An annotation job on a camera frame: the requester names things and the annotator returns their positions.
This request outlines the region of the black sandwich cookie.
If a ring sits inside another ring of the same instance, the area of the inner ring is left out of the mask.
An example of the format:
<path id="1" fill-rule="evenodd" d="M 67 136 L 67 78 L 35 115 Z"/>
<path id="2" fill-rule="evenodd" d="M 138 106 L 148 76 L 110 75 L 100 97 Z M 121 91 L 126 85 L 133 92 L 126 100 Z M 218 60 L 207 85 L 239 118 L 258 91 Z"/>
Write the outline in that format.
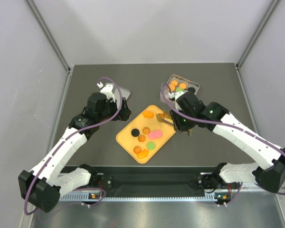
<path id="1" fill-rule="evenodd" d="M 137 128 L 132 129 L 132 130 L 131 130 L 131 135 L 132 135 L 133 137 L 138 137 L 138 136 L 140 135 L 139 129 L 137 129 Z"/>
<path id="2" fill-rule="evenodd" d="M 195 92 L 196 92 L 196 90 L 195 90 L 195 88 L 194 88 L 194 87 L 190 87 L 190 88 L 188 88 L 188 91 L 189 91 L 189 92 L 191 92 L 191 93 L 195 93 Z"/>

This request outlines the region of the green sandwich cookie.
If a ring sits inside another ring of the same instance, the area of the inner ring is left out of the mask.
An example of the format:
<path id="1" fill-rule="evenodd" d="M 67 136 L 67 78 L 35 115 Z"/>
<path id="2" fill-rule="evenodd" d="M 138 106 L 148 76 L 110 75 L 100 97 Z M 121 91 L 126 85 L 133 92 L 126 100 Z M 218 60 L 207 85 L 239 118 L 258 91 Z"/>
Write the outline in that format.
<path id="1" fill-rule="evenodd" d="M 182 89 L 180 87 L 176 88 L 176 90 L 175 90 L 175 92 L 183 92 L 183 91 L 184 91 L 184 89 Z"/>
<path id="2" fill-rule="evenodd" d="M 152 150 L 154 150 L 156 148 L 156 145 L 155 145 L 154 142 L 148 142 L 146 144 L 146 148 L 147 148 L 147 150 L 152 151 Z"/>

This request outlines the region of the metal serving tongs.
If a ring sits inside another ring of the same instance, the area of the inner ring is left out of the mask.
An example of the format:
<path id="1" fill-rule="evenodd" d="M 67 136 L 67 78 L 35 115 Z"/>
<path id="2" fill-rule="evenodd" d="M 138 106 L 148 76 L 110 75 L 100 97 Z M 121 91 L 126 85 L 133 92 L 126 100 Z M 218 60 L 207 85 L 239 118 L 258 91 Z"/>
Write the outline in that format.
<path id="1" fill-rule="evenodd" d="M 173 123 L 173 120 L 172 120 L 170 114 L 168 112 L 166 112 L 166 111 L 162 111 L 160 113 L 165 115 L 165 120 L 163 120 L 163 121 L 158 121 L 157 120 L 157 121 L 160 122 L 160 123 L 164 123 L 164 124 L 167 124 L 167 125 L 173 127 L 174 130 L 176 131 L 176 127 L 174 126 L 174 123 Z M 184 131 L 182 133 L 188 135 L 189 137 L 193 136 L 193 131 L 192 130 Z"/>

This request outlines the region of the round tan dotted biscuit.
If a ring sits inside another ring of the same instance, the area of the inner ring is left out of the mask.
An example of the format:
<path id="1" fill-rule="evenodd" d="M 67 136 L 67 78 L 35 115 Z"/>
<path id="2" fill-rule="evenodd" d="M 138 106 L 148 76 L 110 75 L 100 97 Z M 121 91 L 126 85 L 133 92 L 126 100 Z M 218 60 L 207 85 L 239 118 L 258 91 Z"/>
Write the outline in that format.
<path id="1" fill-rule="evenodd" d="M 177 81 L 175 81 L 175 80 L 172 80 L 172 81 L 170 82 L 170 84 L 175 85 L 175 87 L 177 87 L 177 86 L 179 85 L 179 83 L 178 83 Z"/>

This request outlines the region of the pink sandwich cookie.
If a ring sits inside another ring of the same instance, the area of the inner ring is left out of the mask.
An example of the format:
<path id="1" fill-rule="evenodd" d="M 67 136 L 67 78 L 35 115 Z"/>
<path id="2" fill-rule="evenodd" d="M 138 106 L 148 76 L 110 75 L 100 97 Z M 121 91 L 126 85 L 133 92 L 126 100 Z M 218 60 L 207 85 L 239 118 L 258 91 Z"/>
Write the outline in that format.
<path id="1" fill-rule="evenodd" d="M 161 130 L 156 130 L 156 131 L 154 131 L 154 136 L 155 136 L 156 138 L 161 138 L 162 135 L 163 135 L 163 133 L 162 133 Z"/>
<path id="2" fill-rule="evenodd" d="M 156 139 L 156 136 L 155 136 L 154 132 L 150 132 L 150 133 L 148 134 L 148 137 L 149 137 L 150 140 Z"/>

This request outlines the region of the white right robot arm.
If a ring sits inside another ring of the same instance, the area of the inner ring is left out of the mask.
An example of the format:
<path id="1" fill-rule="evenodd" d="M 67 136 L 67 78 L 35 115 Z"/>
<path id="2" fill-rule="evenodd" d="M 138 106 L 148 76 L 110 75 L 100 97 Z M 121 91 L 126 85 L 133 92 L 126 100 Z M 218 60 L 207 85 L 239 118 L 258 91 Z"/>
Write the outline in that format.
<path id="1" fill-rule="evenodd" d="M 271 193 L 278 193 L 285 181 L 285 147 L 272 144 L 246 126 L 217 102 L 204 105 L 193 92 L 170 92 L 174 101 L 170 116 L 174 129 L 187 132 L 193 127 L 206 128 L 238 147 L 254 162 L 220 163 L 210 179 L 218 188 L 228 183 L 253 183 Z"/>

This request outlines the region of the pink cookie tin box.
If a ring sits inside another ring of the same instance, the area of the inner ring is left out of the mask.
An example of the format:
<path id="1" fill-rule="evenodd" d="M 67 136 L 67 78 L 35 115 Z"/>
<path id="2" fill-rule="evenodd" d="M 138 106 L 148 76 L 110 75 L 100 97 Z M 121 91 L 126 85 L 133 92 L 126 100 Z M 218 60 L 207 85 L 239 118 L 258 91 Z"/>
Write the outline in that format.
<path id="1" fill-rule="evenodd" d="M 196 82 L 190 81 L 177 74 L 170 76 L 167 82 L 163 83 L 163 95 L 160 91 L 160 100 L 165 103 L 164 97 L 173 105 L 175 103 L 174 96 L 176 93 L 185 93 L 193 91 L 196 95 L 200 89 L 200 85 Z"/>

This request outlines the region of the silver tin lid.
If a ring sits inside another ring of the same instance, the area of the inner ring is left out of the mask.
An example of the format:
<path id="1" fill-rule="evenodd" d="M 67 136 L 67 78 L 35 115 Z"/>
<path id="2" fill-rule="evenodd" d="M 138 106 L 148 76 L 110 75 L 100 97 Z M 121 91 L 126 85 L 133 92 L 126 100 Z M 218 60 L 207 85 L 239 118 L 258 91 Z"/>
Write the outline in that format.
<path id="1" fill-rule="evenodd" d="M 115 84 L 114 84 L 114 86 L 116 88 L 115 93 L 114 93 L 115 99 L 118 99 L 120 97 L 119 92 L 121 92 L 121 97 L 124 97 L 125 99 L 129 98 L 129 96 L 131 94 L 130 90 L 123 88 L 123 87 L 120 87 L 120 86 L 116 86 Z"/>

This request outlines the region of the orange fish cookie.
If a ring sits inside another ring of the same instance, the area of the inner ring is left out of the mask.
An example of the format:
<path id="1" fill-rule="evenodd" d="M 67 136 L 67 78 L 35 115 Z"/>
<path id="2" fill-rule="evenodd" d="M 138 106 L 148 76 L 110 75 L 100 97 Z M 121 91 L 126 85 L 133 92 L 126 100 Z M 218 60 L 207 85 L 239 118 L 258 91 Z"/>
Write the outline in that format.
<path id="1" fill-rule="evenodd" d="M 143 117 L 144 118 L 153 118 L 154 117 L 154 113 L 151 112 L 151 111 L 143 112 Z"/>
<path id="2" fill-rule="evenodd" d="M 146 158 L 149 154 L 149 151 L 144 149 L 143 151 L 140 151 L 138 154 L 137 154 L 137 157 L 139 159 L 143 159 L 143 158 Z"/>

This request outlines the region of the tan flower cookie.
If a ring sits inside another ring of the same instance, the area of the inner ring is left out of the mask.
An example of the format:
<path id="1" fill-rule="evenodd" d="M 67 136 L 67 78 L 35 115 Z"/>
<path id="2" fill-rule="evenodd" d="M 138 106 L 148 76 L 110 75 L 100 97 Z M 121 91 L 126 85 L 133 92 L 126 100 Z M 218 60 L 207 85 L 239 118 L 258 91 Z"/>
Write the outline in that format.
<path id="1" fill-rule="evenodd" d="M 150 128 L 148 128 L 148 127 L 144 127 L 144 128 L 142 129 L 142 132 L 143 132 L 143 134 L 148 135 L 148 134 L 151 132 L 151 130 L 150 130 Z"/>

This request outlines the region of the tan swirl cookie middle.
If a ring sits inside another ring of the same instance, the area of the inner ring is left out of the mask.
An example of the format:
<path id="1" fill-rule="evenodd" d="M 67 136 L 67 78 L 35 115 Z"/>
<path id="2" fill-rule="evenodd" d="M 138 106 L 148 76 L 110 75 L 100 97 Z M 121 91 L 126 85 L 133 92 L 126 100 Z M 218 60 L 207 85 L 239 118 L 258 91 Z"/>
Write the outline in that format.
<path id="1" fill-rule="evenodd" d="M 146 136 L 143 135 L 143 134 L 139 135 L 139 136 L 138 136 L 138 141 L 141 142 L 141 143 L 144 142 L 144 141 L 146 141 Z"/>

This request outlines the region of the tan swirl cookie lower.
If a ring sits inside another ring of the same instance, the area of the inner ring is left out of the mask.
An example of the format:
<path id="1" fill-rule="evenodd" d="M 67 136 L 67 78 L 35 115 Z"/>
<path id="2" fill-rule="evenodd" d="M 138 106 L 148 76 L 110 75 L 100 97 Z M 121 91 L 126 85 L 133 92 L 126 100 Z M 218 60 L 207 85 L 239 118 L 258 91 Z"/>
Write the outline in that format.
<path id="1" fill-rule="evenodd" d="M 133 152 L 134 152 L 135 154 L 139 154 L 141 151 L 142 151 L 142 149 L 141 149 L 140 146 L 135 146 L 134 149 L 133 149 Z"/>

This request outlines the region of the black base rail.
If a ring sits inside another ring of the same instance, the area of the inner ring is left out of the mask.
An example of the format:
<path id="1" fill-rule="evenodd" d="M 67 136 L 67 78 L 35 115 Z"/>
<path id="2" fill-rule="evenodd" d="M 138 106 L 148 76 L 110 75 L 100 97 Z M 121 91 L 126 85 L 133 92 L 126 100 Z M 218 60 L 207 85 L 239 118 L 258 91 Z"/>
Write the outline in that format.
<path id="1" fill-rule="evenodd" d="M 227 185 L 214 180 L 213 167 L 94 166 L 84 187 L 100 187 L 112 198 L 195 197 Z"/>

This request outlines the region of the aluminium frame post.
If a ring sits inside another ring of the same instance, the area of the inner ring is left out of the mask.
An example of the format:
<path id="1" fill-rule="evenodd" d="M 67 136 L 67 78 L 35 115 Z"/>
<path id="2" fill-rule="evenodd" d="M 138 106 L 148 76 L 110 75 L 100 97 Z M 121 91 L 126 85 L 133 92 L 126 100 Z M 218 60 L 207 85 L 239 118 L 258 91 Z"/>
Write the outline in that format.
<path id="1" fill-rule="evenodd" d="M 260 20 L 260 22 L 257 24 L 257 27 L 256 27 L 253 35 L 251 36 L 248 44 L 246 45 L 243 53 L 241 54 L 239 60 L 235 64 L 235 67 L 237 70 L 239 70 L 241 68 L 241 66 L 244 64 L 246 58 L 248 57 L 252 48 L 254 47 L 254 45 L 256 44 L 258 39 L 260 38 L 263 30 L 267 26 L 268 22 L 270 21 L 272 15 L 274 14 L 275 10 L 277 9 L 277 7 L 279 6 L 280 3 L 281 3 L 281 0 L 272 0 L 270 2 L 267 10 L 265 11 L 264 15 L 262 16 L 262 18 Z"/>
<path id="2" fill-rule="evenodd" d="M 29 10 L 31 11 L 33 17 L 37 21 L 38 25 L 40 26 L 42 32 L 44 33 L 47 41 L 49 42 L 50 46 L 52 47 L 53 51 L 55 52 L 57 58 L 59 59 L 61 65 L 66 70 L 67 73 L 70 72 L 71 67 L 67 63 L 65 57 L 63 56 L 60 48 L 58 47 L 57 42 L 55 41 L 50 29 L 48 28 L 45 20 L 43 19 L 37 5 L 33 0 L 24 0 L 24 2 L 27 4 Z"/>

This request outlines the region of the aluminium frame post right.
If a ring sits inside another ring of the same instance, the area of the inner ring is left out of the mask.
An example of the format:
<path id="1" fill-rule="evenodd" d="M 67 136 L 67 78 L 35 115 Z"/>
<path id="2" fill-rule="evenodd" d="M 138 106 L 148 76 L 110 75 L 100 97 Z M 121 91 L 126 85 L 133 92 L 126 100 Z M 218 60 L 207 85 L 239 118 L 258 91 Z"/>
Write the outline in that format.
<path id="1" fill-rule="evenodd" d="M 279 6 L 280 3 L 281 3 L 281 0 L 272 0 L 270 2 L 267 10 L 265 11 L 264 15 L 262 16 L 262 18 L 260 20 L 260 22 L 257 24 L 257 27 L 256 27 L 253 35 L 251 36 L 248 44 L 246 45 L 243 53 L 241 54 L 239 60 L 235 64 L 235 67 L 237 70 L 239 70 L 241 68 L 241 66 L 244 64 L 246 58 L 248 57 L 252 48 L 254 47 L 254 45 L 256 44 L 258 39 L 260 38 L 263 30 L 267 26 L 268 22 L 270 21 L 272 15 L 274 14 L 275 10 L 277 9 L 277 7 Z"/>

